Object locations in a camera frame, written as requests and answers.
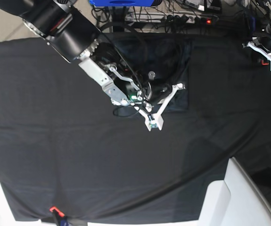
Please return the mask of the dark grey T-shirt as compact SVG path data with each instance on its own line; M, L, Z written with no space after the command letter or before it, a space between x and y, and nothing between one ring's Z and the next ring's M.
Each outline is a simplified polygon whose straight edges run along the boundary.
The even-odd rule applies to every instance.
M150 71L156 77L152 84L169 83L175 85L189 83L189 62L193 49L192 42L179 38L152 38L144 39L148 49L147 60L144 61L144 46L135 38L118 39L115 44L133 68L139 66L140 72L148 76Z

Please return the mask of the black power strip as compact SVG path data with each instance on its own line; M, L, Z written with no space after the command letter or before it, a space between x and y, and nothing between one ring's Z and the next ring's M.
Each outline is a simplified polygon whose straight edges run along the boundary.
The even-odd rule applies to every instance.
M164 23L164 22L182 22L188 24L197 24L198 22L211 25L216 23L219 18L215 15L194 15L194 14L161 14L161 13L143 13L129 12L125 17L126 22L132 23Z

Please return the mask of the blue plastic bin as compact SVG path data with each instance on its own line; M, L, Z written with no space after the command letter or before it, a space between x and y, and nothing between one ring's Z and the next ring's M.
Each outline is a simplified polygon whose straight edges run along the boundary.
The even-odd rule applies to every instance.
M154 0L90 0L89 3L96 7L150 7Z

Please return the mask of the black table cloth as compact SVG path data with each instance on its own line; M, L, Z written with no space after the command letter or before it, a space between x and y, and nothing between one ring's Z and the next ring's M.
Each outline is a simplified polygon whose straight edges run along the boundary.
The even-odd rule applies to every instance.
M234 39L193 45L189 83L161 131L114 106L39 38L0 43L0 183L17 220L58 207L108 224L198 219L207 186L236 157L271 204L271 71Z

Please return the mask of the white chair right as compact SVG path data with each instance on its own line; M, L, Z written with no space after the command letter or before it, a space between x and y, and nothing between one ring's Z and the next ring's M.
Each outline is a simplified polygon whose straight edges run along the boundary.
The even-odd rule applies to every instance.
M225 177L209 184L199 226L271 226L271 205L236 158Z

